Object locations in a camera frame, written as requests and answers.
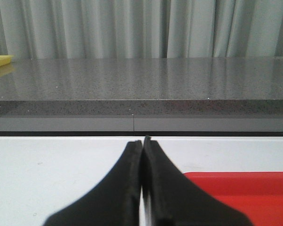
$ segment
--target white surface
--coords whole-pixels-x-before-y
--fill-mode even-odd
[[[0,226],[42,225],[96,185],[137,139],[0,137]],[[152,139],[183,172],[283,171],[283,137]]]

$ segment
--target black clamp jaw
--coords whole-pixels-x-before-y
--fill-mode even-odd
[[[106,177],[44,226],[138,226],[141,186],[151,226],[252,226],[189,181],[150,137],[128,142]]]

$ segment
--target curtain fold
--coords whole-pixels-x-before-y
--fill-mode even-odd
[[[0,0],[0,54],[283,56],[283,0]]]

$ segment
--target speckled granite countertop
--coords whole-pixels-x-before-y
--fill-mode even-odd
[[[283,57],[20,60],[0,68],[3,115],[283,117]]]

